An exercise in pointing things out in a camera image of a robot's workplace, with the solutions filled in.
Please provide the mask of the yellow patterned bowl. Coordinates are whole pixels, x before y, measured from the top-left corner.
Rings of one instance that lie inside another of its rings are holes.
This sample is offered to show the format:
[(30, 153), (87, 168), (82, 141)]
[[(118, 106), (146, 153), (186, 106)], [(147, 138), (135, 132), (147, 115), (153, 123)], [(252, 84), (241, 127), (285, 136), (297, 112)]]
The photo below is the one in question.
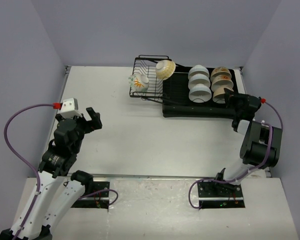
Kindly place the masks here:
[(170, 78), (176, 70), (176, 64), (174, 61), (165, 59), (159, 61), (155, 66), (156, 78), (158, 80), (167, 80)]

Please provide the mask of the white bowl front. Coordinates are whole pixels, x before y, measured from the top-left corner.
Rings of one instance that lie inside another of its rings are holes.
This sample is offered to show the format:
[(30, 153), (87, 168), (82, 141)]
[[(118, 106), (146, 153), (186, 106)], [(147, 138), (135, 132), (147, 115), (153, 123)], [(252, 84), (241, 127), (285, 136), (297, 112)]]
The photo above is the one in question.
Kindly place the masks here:
[(196, 84), (189, 90), (188, 98), (194, 103), (206, 103), (212, 98), (212, 92), (204, 84)]

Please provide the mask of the beige floral bowl front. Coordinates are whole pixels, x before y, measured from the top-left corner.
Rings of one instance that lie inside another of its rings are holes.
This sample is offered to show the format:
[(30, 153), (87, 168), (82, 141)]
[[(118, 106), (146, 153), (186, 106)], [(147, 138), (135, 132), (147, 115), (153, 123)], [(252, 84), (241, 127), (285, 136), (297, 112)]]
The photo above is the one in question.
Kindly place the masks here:
[(217, 103), (217, 104), (225, 103), (225, 94), (226, 94), (225, 89), (232, 91), (232, 88), (230, 88), (228, 86), (221, 86), (217, 90), (214, 91), (213, 97), (212, 97), (212, 100), (214, 103)]

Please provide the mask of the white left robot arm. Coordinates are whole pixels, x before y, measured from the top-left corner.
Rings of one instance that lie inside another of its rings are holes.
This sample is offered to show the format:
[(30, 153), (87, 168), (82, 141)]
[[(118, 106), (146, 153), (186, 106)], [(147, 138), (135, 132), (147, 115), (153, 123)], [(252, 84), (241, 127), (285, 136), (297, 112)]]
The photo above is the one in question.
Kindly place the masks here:
[(58, 223), (80, 196), (93, 193), (93, 176), (76, 171), (61, 195), (54, 199), (59, 187), (77, 160), (86, 134), (102, 128), (100, 113), (86, 108), (90, 120), (75, 107), (54, 103), (59, 110), (55, 116), (57, 127), (53, 139), (43, 154), (35, 176), (36, 184), (22, 214), (11, 228), (0, 233), (0, 240), (50, 240)]

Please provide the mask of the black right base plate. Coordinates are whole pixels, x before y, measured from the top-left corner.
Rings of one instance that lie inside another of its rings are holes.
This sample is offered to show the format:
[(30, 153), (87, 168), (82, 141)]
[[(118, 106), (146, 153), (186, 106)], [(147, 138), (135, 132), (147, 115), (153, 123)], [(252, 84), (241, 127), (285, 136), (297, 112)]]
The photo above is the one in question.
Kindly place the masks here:
[(241, 185), (202, 181), (197, 183), (197, 190), (200, 209), (245, 208)]

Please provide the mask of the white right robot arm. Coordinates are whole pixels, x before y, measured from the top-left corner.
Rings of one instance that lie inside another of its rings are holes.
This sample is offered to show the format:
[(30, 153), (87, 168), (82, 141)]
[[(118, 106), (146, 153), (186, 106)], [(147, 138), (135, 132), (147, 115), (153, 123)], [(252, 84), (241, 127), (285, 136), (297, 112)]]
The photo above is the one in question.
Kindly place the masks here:
[[(279, 112), (266, 99), (237, 93), (228, 88), (224, 92), (226, 106), (234, 109), (231, 126), (236, 133), (244, 135), (244, 138), (239, 151), (240, 160), (222, 169), (212, 180), (213, 191), (220, 197), (235, 189), (251, 173), (276, 166), (284, 130)], [(255, 120), (255, 113), (262, 105), (269, 106), (277, 114), (280, 127)]]

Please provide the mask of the white bowl back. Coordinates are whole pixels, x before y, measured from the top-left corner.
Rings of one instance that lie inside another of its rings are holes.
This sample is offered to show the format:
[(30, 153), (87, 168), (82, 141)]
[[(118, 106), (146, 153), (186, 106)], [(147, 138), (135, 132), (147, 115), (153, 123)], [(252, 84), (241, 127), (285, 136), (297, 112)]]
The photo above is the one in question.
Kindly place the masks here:
[(200, 64), (197, 64), (195, 66), (193, 66), (189, 72), (188, 72), (188, 77), (192, 77), (196, 74), (203, 74), (205, 76), (207, 76), (208, 78), (210, 77), (210, 73), (209, 73), (209, 70), (203, 66), (203, 65), (200, 65)]

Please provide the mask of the beige floral bowl back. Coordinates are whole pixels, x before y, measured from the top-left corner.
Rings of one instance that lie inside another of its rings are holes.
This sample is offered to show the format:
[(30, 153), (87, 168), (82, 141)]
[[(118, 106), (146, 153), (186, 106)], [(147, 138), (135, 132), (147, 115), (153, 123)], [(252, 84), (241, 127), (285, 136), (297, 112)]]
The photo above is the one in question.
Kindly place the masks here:
[(232, 74), (231, 74), (230, 70), (228, 68), (224, 67), (224, 66), (214, 68), (213, 71), (211, 72), (210, 77), (215, 78), (219, 75), (225, 75), (229, 78), (232, 77)]

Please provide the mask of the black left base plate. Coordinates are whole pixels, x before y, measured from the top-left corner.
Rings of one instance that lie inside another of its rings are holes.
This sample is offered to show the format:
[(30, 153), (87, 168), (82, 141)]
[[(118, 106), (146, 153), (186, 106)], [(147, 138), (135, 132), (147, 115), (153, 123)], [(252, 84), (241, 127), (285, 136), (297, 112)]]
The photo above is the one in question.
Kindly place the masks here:
[[(106, 190), (110, 188), (110, 182), (109, 181), (94, 181), (92, 185), (92, 189), (84, 193), (83, 195), (88, 195), (100, 190)], [(71, 208), (75, 209), (109, 209), (109, 192), (100, 192), (98, 194), (95, 194), (93, 196), (89, 196), (83, 199), (77, 200)]]

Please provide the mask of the white bowl middle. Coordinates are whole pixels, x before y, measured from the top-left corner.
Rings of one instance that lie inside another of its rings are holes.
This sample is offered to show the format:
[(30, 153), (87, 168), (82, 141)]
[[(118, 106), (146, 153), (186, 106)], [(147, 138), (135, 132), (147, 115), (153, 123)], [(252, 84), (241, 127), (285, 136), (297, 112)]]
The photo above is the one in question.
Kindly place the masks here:
[(198, 84), (202, 84), (209, 88), (211, 86), (211, 81), (205, 74), (197, 73), (189, 78), (188, 88), (191, 90)]

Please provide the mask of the black dish drying tray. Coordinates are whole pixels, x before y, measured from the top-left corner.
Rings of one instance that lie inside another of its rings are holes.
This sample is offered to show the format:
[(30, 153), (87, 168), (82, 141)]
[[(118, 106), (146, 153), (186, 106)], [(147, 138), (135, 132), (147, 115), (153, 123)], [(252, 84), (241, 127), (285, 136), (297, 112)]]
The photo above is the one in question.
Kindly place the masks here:
[(189, 99), (188, 74), (190, 66), (177, 65), (173, 75), (164, 80), (162, 92), (162, 113), (165, 118), (222, 118), (233, 119), (235, 110), (224, 103), (216, 103), (212, 99), (196, 103)]

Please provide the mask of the beige floral bowl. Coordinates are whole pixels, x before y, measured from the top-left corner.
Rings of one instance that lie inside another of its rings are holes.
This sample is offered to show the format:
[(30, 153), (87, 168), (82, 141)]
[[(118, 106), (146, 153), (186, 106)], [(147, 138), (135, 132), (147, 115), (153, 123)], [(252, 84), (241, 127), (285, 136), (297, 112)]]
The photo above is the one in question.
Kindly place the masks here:
[(212, 100), (214, 103), (217, 103), (217, 104), (225, 103), (225, 94), (226, 94), (225, 89), (232, 91), (232, 88), (230, 88), (228, 86), (221, 86), (217, 90), (214, 91), (213, 97), (212, 97)]
[(232, 74), (231, 74), (230, 70), (228, 68), (224, 67), (224, 66), (214, 68), (213, 71), (211, 72), (210, 77), (215, 78), (219, 75), (225, 75), (229, 78), (232, 77)]
[(226, 87), (233, 88), (234, 87), (234, 83), (233, 83), (232, 79), (229, 76), (222, 74), (222, 75), (216, 76), (212, 80), (211, 90), (213, 92), (215, 92), (221, 86), (226, 86)]

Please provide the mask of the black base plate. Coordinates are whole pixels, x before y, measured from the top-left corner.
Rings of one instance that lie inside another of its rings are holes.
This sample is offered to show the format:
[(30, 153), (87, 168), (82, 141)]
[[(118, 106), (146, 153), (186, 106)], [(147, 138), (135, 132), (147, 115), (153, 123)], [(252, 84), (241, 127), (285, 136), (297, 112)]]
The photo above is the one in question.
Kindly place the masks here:
[[(94, 181), (92, 185), (92, 189), (84, 193), (83, 195), (88, 195), (100, 190), (106, 190), (110, 188), (110, 182), (109, 181)], [(83, 199), (77, 200), (71, 208), (75, 209), (109, 209), (109, 192), (100, 192), (98, 194), (95, 194), (93, 196), (89, 196)]]
[(241, 185), (202, 181), (197, 183), (197, 190), (200, 209), (245, 208)]

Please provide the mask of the white green floral bowl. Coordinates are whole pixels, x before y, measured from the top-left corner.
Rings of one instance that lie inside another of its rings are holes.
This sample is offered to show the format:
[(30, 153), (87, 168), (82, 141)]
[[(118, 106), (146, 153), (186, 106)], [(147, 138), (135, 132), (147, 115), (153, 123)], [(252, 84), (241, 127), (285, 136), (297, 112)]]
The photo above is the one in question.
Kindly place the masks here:
[(146, 92), (150, 82), (145, 74), (132, 74), (128, 77), (128, 83), (132, 92)]

